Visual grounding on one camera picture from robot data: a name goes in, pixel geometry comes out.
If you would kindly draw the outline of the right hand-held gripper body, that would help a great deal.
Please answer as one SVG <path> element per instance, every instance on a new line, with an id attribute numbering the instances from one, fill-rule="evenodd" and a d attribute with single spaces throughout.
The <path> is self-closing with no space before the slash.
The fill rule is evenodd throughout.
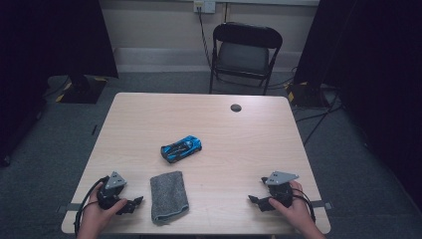
<path id="1" fill-rule="evenodd" d="M 293 173 L 273 171 L 268 177 L 262 177 L 261 180 L 268 186 L 273 198 L 285 207 L 290 207 L 293 202 L 293 189 L 290 182 L 298 177 L 297 174 Z"/>

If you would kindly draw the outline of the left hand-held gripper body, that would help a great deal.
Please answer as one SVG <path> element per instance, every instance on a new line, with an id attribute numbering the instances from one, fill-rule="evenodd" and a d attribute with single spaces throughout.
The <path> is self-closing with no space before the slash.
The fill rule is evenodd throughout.
<path id="1" fill-rule="evenodd" d="M 119 194 L 126 186 L 127 181 L 116 171 L 105 178 L 105 182 L 97 193 L 101 209 L 110 209 L 119 201 Z"/>

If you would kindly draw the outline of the grey cloth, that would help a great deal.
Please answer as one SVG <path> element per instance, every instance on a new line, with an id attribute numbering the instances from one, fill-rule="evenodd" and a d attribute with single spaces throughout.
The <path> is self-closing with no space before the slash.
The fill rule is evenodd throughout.
<path id="1" fill-rule="evenodd" d="M 181 171 L 162 173 L 150 178 L 151 220 L 165 224 L 185 214 L 189 202 Z"/>

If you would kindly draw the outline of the blue toy car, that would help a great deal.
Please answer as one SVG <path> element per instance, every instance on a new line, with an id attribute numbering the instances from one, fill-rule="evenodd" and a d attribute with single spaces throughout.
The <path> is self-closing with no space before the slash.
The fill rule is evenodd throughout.
<path id="1" fill-rule="evenodd" d="M 169 163 L 175 163 L 202 149 L 201 140 L 194 135 L 187 135 L 183 139 L 164 145 L 160 149 L 161 156 Z"/>

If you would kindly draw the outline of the person's right hand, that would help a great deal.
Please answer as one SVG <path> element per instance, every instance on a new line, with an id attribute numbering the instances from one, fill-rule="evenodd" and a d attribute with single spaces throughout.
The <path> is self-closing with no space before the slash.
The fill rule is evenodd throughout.
<path id="1" fill-rule="evenodd" d="M 294 199 L 290 207 L 285 207 L 274 198 L 270 198 L 269 202 L 276 210 L 284 215 L 288 222 L 299 232 L 301 228 L 309 227 L 311 225 L 317 227 L 311 218 L 307 205 L 301 199 Z"/>

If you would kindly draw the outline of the person's left hand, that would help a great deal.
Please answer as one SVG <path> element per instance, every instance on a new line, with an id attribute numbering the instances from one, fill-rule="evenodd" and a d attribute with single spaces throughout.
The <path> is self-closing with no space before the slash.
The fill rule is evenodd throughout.
<path id="1" fill-rule="evenodd" d="M 99 183 L 90 194 L 89 203 L 83 212 L 82 222 L 78 234 L 80 232 L 102 233 L 107 228 L 111 219 L 127 203 L 127 199 L 123 198 L 110 209 L 101 209 L 98 205 L 97 193 L 102 185 L 102 183 Z"/>

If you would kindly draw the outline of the grey tape strip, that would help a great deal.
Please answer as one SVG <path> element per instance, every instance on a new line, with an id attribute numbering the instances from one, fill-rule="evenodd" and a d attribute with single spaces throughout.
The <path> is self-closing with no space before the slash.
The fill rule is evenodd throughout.
<path id="1" fill-rule="evenodd" d="M 67 205 L 61 205 L 57 208 L 58 213 L 66 214 L 68 211 L 79 211 L 81 208 L 80 203 L 68 203 Z"/>
<path id="2" fill-rule="evenodd" d="M 313 208 L 323 207 L 325 210 L 331 210 L 333 208 L 329 201 L 317 200 L 312 201 Z"/>

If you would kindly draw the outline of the black stand base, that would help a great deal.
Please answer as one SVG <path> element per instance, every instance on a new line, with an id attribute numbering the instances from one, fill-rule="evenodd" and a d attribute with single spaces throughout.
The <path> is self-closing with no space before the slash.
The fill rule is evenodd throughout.
<path id="1" fill-rule="evenodd" d="M 70 82 L 56 98 L 62 104 L 91 104 L 94 105 L 106 86 L 107 80 L 85 75 L 69 75 Z"/>
<path id="2" fill-rule="evenodd" d="M 289 102 L 300 108 L 327 108 L 328 101 L 320 87 L 313 87 L 308 82 L 285 85 Z"/>

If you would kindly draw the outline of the black folding chair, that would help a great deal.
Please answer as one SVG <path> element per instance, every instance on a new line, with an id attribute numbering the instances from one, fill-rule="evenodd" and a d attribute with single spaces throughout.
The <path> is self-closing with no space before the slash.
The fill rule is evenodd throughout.
<path id="1" fill-rule="evenodd" d="M 260 80 L 267 93 L 282 35 L 273 28 L 237 22 L 218 25 L 213 31 L 209 93 L 220 74 Z"/>

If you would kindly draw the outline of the black curtain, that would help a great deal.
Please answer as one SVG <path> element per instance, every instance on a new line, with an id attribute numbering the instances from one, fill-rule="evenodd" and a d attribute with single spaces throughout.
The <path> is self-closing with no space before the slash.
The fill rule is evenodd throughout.
<path id="1" fill-rule="evenodd" d="M 422 0 L 319 0 L 295 81 L 339 88 L 422 210 Z"/>
<path id="2" fill-rule="evenodd" d="M 118 76 L 100 0 L 0 0 L 0 167 L 69 75 Z"/>

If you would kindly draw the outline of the white wall socket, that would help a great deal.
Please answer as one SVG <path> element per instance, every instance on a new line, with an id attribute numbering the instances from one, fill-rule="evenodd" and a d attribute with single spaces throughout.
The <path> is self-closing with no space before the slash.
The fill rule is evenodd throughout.
<path id="1" fill-rule="evenodd" d="M 214 14 L 216 2 L 214 0 L 194 0 L 193 11 L 195 13 Z"/>

